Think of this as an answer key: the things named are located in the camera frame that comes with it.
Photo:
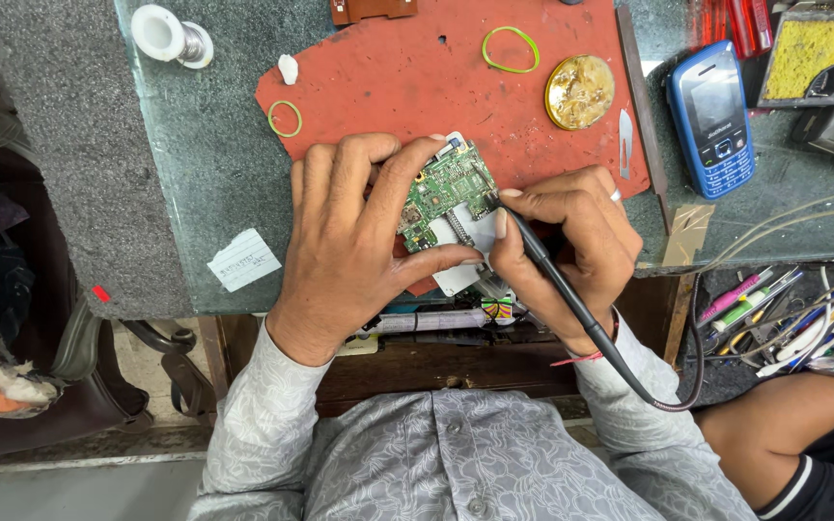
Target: black sleeve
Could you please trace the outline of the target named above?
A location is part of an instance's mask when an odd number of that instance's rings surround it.
[[[801,455],[787,487],[755,514],[765,521],[833,521],[834,466]]]

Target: man's left hand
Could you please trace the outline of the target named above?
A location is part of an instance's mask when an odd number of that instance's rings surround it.
[[[266,318],[272,341],[289,358],[324,365],[411,284],[483,261],[479,251],[454,244],[391,255],[411,182],[445,146],[441,135],[402,148],[390,134],[363,134],[314,145],[292,165],[294,227],[282,292]]]

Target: shirt sleeve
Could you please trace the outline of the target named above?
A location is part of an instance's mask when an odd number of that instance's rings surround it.
[[[642,346],[620,317],[616,348],[655,398],[678,403],[678,375]],[[690,412],[642,400],[606,359],[574,364],[611,468],[668,520],[752,520],[754,512],[719,468]]]
[[[314,393],[330,363],[300,365],[263,326],[249,364],[218,403],[208,462],[190,520],[301,519]]]

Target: soldering iron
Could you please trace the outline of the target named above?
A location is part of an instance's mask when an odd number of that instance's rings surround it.
[[[691,405],[693,405],[694,401],[696,401],[697,397],[701,394],[701,385],[703,384],[703,346],[701,344],[700,333],[698,332],[696,326],[697,289],[700,287],[700,275],[698,274],[697,278],[694,280],[694,288],[690,294],[690,331],[693,334],[694,344],[697,348],[698,361],[694,386],[690,391],[688,399],[683,402],[675,405],[663,403],[653,398],[652,395],[649,394],[649,391],[642,386],[638,379],[636,379],[636,376],[629,369],[629,366],[626,365],[626,361],[623,360],[623,356],[620,355],[620,351],[616,349],[616,346],[613,344],[610,336],[607,335],[606,331],[604,331],[603,326],[601,326],[597,319],[594,318],[594,315],[587,308],[585,302],[581,300],[581,297],[576,291],[574,291],[572,285],[565,280],[565,277],[563,277],[562,273],[559,272],[558,267],[556,267],[555,263],[552,262],[549,251],[545,246],[543,246],[539,237],[537,237],[536,232],[533,231],[533,228],[530,227],[529,223],[521,217],[520,214],[504,206],[500,201],[499,204],[512,215],[514,220],[516,220],[517,227],[520,229],[520,236],[524,240],[524,248],[526,250],[527,257],[529,257],[530,260],[539,267],[539,270],[551,281],[556,290],[559,291],[559,294],[562,295],[565,303],[568,304],[568,307],[572,310],[574,318],[581,323],[581,326],[584,326],[587,336],[594,342],[594,345],[597,346],[598,351],[603,354],[603,358],[607,359],[610,365],[613,366],[613,369],[616,369],[617,373],[620,373],[620,377],[626,382],[626,384],[629,385],[646,403],[663,411],[686,411]]]

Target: paper note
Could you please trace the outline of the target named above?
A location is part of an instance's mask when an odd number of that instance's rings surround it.
[[[227,291],[234,292],[282,267],[256,228],[240,232],[208,263]]]

